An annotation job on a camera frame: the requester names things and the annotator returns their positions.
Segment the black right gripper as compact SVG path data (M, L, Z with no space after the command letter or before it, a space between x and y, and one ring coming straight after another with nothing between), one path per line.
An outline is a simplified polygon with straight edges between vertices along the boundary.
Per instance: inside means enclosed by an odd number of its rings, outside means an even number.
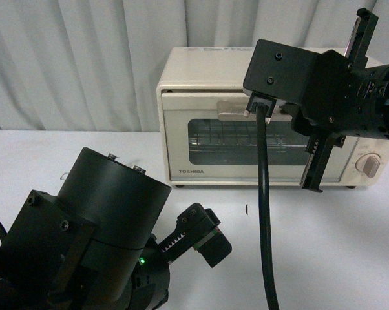
M310 137L310 158L300 181L304 189L320 191L332 149L342 147L346 137L389 140L389 65L366 66L377 22L371 11L358 9L345 54L329 50L314 64L311 79L321 85L306 89L292 126Z

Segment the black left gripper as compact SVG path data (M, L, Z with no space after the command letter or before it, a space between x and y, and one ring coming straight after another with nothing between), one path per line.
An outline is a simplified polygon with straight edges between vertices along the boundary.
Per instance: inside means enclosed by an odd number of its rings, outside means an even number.
M157 243L155 235L151 235L129 280L129 308L163 306L169 297L169 266L190 248L198 251L210 267L226 258L232 246L219 225L212 209L194 203L177 217L174 231L162 242Z

